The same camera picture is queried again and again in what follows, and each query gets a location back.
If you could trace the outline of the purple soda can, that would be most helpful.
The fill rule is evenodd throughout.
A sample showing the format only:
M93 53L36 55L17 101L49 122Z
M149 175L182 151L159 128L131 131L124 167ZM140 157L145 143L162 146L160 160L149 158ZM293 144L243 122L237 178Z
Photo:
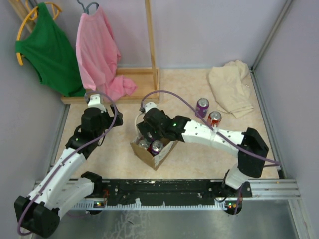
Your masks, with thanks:
M153 139L153 137L152 137L150 132L147 132L147 136L148 136L148 138Z
M158 155L163 149L164 149L164 144L161 141L155 140L154 142L152 142L152 144L151 144L151 154L153 156Z

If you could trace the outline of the silver-top can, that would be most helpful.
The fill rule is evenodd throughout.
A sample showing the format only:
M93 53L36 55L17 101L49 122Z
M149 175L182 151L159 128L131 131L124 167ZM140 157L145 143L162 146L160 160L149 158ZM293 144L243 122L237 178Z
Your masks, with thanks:
M150 147L150 143L149 143L147 140L142 139L142 140L140 140L140 141L138 142L138 146L141 147L141 148L143 148L143 149L145 149L145 150L148 150L149 147Z

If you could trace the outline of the brown canvas bag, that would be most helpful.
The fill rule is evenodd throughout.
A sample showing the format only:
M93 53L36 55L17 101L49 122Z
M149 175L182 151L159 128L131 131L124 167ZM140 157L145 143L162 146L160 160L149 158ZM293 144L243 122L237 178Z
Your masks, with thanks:
M134 123L136 137L130 142L130 146L134 155L140 161L152 168L154 171L157 171L170 155L170 153L174 150L177 142L169 141L168 139L161 139L159 140L159 143L156 144L147 142L136 126L138 118L143 115L143 113L139 113L135 117Z

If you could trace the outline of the purple Fanta can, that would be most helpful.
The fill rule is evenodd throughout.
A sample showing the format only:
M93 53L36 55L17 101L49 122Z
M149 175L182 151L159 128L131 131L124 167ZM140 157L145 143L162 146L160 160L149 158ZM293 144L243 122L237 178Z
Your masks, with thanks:
M209 100L206 98L200 98L196 103L196 113L197 117L206 117L209 108Z

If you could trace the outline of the red Coca-Cola can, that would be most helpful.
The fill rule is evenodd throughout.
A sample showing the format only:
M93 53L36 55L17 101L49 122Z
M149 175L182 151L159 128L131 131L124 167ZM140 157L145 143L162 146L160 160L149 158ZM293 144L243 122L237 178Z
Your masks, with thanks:
M219 126L220 122L222 120L222 115L218 111L212 111L209 113L207 122L212 128L216 128Z

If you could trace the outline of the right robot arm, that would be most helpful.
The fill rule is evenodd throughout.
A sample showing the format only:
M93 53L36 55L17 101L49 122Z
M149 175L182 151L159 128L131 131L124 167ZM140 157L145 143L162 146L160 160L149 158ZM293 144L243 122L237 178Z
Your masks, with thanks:
M249 179L262 176L269 148L253 128L245 132L210 129L188 117L170 118L163 110L151 108L143 121L136 125L147 141L168 139L184 143L197 143L222 150L237 158L237 163L226 173L223 193L234 197Z

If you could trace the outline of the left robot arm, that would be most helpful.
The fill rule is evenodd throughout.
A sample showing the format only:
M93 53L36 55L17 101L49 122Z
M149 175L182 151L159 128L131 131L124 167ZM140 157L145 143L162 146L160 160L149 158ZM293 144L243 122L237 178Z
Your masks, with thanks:
M104 191L101 176L86 172L74 186L63 191L73 173L100 146L107 133L123 125L123 115L115 104L110 105L113 116L102 104L88 107L81 116L81 123L65 145L57 163L39 185L26 197L14 202L17 232L21 236L31 233L50 237L61 219L79 201L87 196L97 198Z

